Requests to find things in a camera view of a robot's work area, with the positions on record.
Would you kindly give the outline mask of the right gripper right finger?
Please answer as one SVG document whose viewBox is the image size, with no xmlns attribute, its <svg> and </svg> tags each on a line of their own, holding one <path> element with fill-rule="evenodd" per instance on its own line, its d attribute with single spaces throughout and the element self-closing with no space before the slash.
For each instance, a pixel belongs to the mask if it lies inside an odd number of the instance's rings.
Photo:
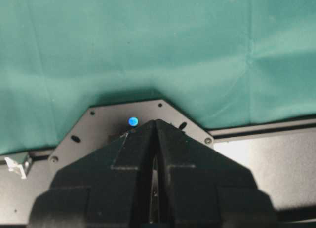
<svg viewBox="0 0 316 228">
<path fill-rule="evenodd" d="M 274 228 L 276 212 L 249 169 L 156 121 L 159 166 L 174 228 Z"/>
</svg>

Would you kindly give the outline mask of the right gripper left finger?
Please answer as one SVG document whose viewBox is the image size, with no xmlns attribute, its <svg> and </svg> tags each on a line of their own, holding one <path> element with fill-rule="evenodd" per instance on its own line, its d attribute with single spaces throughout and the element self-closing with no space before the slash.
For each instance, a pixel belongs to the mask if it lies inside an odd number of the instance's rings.
<svg viewBox="0 0 316 228">
<path fill-rule="evenodd" d="M 155 123 L 58 170 L 38 196 L 31 228 L 139 228 L 150 217 Z"/>
</svg>

